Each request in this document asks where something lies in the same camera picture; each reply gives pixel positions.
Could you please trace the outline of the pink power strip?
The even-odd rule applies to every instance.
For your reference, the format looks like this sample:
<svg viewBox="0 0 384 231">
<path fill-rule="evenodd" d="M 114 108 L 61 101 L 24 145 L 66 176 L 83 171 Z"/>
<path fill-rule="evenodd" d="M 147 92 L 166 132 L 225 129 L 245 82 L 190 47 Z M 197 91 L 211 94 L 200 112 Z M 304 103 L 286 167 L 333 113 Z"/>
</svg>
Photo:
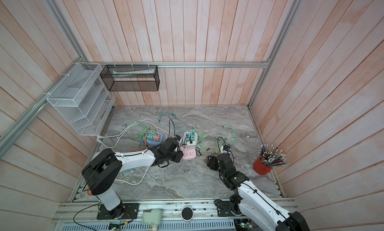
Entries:
<svg viewBox="0 0 384 231">
<path fill-rule="evenodd" d="M 180 150 L 183 152 L 183 161 L 191 161 L 197 157 L 196 149 L 188 149 L 187 146 L 182 146 Z"/>
</svg>

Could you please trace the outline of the white charger plug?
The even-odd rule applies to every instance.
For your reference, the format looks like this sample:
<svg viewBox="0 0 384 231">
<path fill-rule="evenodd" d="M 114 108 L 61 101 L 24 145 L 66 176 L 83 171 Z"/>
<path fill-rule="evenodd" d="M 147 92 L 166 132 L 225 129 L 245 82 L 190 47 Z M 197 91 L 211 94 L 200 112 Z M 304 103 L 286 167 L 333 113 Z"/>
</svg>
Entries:
<svg viewBox="0 0 384 231">
<path fill-rule="evenodd" d="M 196 148 L 196 141 L 187 141 L 186 146 L 188 150 L 195 150 Z"/>
</svg>

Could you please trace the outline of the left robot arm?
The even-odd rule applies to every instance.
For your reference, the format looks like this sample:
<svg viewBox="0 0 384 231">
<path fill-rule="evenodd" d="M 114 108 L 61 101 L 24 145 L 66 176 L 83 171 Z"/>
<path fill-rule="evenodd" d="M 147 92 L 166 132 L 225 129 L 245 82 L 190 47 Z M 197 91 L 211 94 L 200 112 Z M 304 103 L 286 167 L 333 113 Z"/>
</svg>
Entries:
<svg viewBox="0 0 384 231">
<path fill-rule="evenodd" d="M 146 148 L 144 151 L 119 153 L 111 148 L 99 152 L 83 168 L 82 176 L 86 187 L 101 202 L 101 207 L 108 212 L 117 212 L 114 217 L 123 213 L 123 203 L 112 187 L 119 173 L 138 167 L 167 167 L 169 162 L 181 161 L 183 152 L 180 150 L 181 137 L 167 138 L 163 143 Z"/>
</svg>

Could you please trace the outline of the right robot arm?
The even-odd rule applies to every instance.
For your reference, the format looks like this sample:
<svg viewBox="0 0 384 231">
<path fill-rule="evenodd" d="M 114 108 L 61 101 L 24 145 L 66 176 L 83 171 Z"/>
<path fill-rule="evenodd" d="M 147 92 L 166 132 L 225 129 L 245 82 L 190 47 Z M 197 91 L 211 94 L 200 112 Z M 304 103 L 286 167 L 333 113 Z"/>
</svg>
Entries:
<svg viewBox="0 0 384 231">
<path fill-rule="evenodd" d="M 230 197 L 231 212 L 251 219 L 263 231 L 308 231 L 309 226 L 299 212 L 289 212 L 263 192 L 250 179 L 236 170 L 229 153 L 208 156 L 207 166 L 219 172 L 225 186 L 234 191 Z"/>
</svg>

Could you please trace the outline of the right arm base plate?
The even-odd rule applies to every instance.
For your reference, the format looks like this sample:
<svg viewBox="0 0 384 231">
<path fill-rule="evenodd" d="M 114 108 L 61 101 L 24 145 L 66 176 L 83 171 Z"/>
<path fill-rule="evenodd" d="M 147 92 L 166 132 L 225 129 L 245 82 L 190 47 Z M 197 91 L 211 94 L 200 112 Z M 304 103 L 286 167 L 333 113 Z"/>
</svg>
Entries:
<svg viewBox="0 0 384 231">
<path fill-rule="evenodd" d="M 217 207 L 217 213 L 219 217 L 239 217 L 243 214 L 237 204 L 232 201 L 214 200 L 214 204 Z"/>
</svg>

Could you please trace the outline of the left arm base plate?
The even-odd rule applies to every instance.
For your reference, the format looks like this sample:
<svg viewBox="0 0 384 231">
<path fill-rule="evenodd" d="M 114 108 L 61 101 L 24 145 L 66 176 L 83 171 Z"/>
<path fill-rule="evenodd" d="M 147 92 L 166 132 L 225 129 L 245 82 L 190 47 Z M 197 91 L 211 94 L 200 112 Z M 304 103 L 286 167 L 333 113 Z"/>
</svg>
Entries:
<svg viewBox="0 0 384 231">
<path fill-rule="evenodd" d="M 134 220 L 138 216 L 139 203 L 120 203 L 116 208 L 108 211 L 104 204 L 99 205 L 97 220 L 127 219 Z"/>
</svg>

